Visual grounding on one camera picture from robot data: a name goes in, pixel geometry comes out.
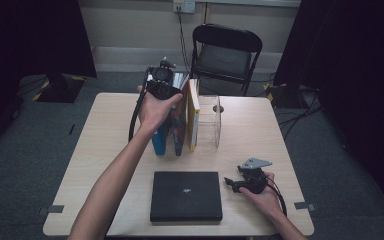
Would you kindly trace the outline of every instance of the yellow book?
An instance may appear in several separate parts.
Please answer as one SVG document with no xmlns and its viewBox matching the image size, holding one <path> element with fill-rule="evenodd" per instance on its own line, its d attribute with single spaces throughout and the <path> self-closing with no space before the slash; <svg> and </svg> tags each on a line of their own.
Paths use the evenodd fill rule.
<svg viewBox="0 0 384 240">
<path fill-rule="evenodd" d="M 190 150 L 193 152 L 196 148 L 200 110 L 198 101 L 198 80 L 190 79 L 188 84 L 188 133 L 190 138 Z"/>
</svg>

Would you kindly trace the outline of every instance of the electrical outlet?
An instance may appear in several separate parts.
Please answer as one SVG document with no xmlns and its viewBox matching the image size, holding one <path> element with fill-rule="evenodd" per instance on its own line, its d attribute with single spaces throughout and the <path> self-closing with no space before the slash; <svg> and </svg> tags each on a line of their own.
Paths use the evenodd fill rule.
<svg viewBox="0 0 384 240">
<path fill-rule="evenodd" d="M 195 0 L 173 0 L 173 12 L 195 13 Z"/>
</svg>

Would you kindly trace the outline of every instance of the black folding chair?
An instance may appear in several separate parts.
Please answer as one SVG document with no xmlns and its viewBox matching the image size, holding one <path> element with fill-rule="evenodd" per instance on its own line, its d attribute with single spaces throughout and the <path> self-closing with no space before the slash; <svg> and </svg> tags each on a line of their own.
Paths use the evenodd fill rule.
<svg viewBox="0 0 384 240">
<path fill-rule="evenodd" d="M 192 34 L 194 74 L 242 84 L 246 96 L 263 43 L 254 33 L 231 27 L 203 24 Z M 198 54 L 198 44 L 202 44 Z"/>
</svg>

